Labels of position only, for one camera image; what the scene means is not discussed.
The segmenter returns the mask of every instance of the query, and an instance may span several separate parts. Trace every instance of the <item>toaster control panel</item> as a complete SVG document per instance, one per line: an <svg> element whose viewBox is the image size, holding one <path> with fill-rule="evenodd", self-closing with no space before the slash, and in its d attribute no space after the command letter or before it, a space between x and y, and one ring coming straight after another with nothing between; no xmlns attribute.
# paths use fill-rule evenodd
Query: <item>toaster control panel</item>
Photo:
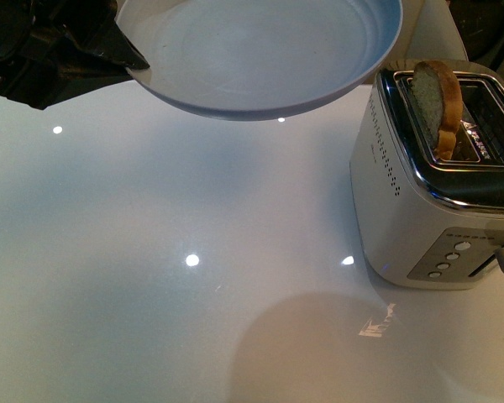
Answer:
<svg viewBox="0 0 504 403"><path fill-rule="evenodd" d="M495 251L503 245L504 230L448 228L407 278L448 283L480 280L496 267Z"/></svg>

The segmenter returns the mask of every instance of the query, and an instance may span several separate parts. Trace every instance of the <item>glossy surface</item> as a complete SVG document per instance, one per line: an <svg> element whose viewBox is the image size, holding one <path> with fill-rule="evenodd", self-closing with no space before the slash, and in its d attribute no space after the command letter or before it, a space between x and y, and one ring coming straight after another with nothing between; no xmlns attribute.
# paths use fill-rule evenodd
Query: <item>glossy surface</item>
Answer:
<svg viewBox="0 0 504 403"><path fill-rule="evenodd" d="M401 0L128 0L118 25L161 99L232 120L295 115L359 85L386 57Z"/></svg>
<svg viewBox="0 0 504 403"><path fill-rule="evenodd" d="M0 98L0 403L504 402L504 275L437 292L366 269L369 94L283 123L134 82Z"/></svg>

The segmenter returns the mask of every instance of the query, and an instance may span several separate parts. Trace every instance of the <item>black object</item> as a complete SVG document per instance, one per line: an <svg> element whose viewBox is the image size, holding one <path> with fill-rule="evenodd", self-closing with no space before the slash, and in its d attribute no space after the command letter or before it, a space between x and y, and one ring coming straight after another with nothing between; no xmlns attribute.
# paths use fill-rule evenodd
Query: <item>black object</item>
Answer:
<svg viewBox="0 0 504 403"><path fill-rule="evenodd" d="M452 0L450 12L469 60L497 71L504 61L504 0Z"/></svg>
<svg viewBox="0 0 504 403"><path fill-rule="evenodd" d="M0 0L0 95L45 109L148 68L117 11L116 0Z"/></svg>

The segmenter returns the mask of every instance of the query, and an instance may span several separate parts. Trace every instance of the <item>toaster button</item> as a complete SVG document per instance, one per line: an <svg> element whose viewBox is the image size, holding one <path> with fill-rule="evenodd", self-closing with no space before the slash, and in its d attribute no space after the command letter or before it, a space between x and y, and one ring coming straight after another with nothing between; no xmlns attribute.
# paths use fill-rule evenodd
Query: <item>toaster button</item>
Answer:
<svg viewBox="0 0 504 403"><path fill-rule="evenodd" d="M452 253L452 254L447 254L446 259L447 260L456 260L459 258L459 254L457 253Z"/></svg>
<svg viewBox="0 0 504 403"><path fill-rule="evenodd" d="M454 247L455 247L455 250L467 250L468 248L470 248L472 245L470 244L470 242L459 242L457 243Z"/></svg>

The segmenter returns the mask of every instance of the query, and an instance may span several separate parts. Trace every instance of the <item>toaster slot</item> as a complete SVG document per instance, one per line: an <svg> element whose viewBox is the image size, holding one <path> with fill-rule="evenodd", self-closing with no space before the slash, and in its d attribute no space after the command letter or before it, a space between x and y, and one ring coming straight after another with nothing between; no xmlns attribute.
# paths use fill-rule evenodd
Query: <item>toaster slot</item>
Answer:
<svg viewBox="0 0 504 403"><path fill-rule="evenodd" d="M504 166L504 96L493 81L458 74L463 96L463 115L456 134L457 144L452 160L434 158L432 134L411 91L412 77L398 76L396 83L419 137L420 146L430 162L449 165Z"/></svg>
<svg viewBox="0 0 504 403"><path fill-rule="evenodd" d="M465 108L491 158L504 165L504 107L483 81L462 81Z"/></svg>

